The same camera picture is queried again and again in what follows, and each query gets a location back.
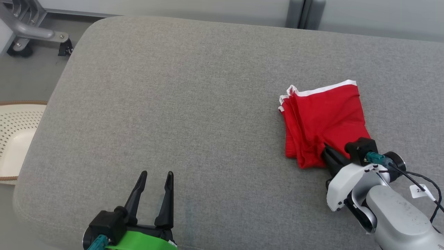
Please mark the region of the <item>grey door frame post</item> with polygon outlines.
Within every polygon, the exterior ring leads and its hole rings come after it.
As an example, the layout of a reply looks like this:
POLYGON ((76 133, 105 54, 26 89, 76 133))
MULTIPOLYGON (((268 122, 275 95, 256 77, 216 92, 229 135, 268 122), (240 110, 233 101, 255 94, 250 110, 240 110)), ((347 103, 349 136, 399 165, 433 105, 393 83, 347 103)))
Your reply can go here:
POLYGON ((290 0, 286 28, 318 30, 326 0, 290 0))

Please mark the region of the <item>grey fabric sofa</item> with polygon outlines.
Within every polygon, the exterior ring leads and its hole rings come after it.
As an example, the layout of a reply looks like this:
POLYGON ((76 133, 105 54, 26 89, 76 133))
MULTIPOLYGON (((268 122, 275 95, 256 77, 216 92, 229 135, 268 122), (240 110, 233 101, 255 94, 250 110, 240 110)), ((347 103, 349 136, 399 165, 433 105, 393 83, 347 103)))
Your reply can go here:
POLYGON ((444 44, 152 16, 92 24, 76 44, 18 177, 13 209, 59 250, 148 172, 152 225, 174 174, 183 250, 380 250, 326 204, 325 169, 284 155, 279 96, 354 80, 380 152, 444 192, 444 44))

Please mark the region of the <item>cream perforated laundry basket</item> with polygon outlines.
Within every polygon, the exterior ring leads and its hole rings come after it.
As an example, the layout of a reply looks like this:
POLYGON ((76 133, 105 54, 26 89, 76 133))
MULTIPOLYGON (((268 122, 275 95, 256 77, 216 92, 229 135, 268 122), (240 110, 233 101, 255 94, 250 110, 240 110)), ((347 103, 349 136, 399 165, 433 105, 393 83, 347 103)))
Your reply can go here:
POLYGON ((0 102, 0 184, 16 185, 46 101, 0 102))

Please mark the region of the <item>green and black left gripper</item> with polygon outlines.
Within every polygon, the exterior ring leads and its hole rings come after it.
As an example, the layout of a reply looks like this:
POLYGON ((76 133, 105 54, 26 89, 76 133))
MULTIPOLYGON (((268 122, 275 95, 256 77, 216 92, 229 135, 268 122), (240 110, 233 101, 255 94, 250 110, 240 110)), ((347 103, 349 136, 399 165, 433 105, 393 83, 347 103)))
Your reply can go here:
MULTIPOLYGON (((137 211, 140 196, 144 191, 147 171, 141 172, 125 204, 127 211, 126 224, 135 226, 138 223, 137 211)), ((105 235, 110 239, 106 249, 109 250, 178 250, 173 240, 173 172, 169 171, 165 185, 164 198, 154 226, 106 226, 105 235)))

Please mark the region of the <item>red shorts with white trim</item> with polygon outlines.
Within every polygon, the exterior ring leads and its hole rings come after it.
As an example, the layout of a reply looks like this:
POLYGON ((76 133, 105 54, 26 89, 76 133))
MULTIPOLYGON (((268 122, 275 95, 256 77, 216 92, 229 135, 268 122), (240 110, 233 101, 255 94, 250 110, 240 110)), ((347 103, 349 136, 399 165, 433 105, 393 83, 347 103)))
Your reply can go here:
POLYGON ((286 135, 284 154, 296 159, 301 169, 324 168, 321 153, 326 145, 346 156, 347 143, 370 138, 353 80, 306 91, 291 85, 279 103, 286 135))

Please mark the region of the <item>grey metal cart with casters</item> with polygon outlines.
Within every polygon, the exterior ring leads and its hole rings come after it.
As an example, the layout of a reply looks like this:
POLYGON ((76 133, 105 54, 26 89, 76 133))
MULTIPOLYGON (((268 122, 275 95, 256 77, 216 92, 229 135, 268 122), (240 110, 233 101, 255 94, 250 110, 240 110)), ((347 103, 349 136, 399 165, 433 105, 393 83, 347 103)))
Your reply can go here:
POLYGON ((31 40, 58 43, 58 56, 73 53, 74 47, 68 33, 40 27, 46 14, 38 0, 0 0, 0 20, 5 22, 14 36, 6 47, 9 56, 30 57, 33 54, 29 46, 31 40))

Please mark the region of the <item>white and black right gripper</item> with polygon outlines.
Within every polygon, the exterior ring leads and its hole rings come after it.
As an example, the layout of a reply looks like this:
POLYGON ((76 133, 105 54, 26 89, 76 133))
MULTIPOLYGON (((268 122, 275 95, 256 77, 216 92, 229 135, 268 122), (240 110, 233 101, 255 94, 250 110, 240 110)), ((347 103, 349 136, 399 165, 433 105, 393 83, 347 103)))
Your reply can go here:
POLYGON ((388 186, 391 182, 390 174, 384 166, 351 163, 349 158, 328 144, 325 144, 322 160, 333 177, 326 195, 327 205, 332 211, 344 207, 348 197, 353 207, 362 210, 362 203, 371 188, 377 185, 388 186))

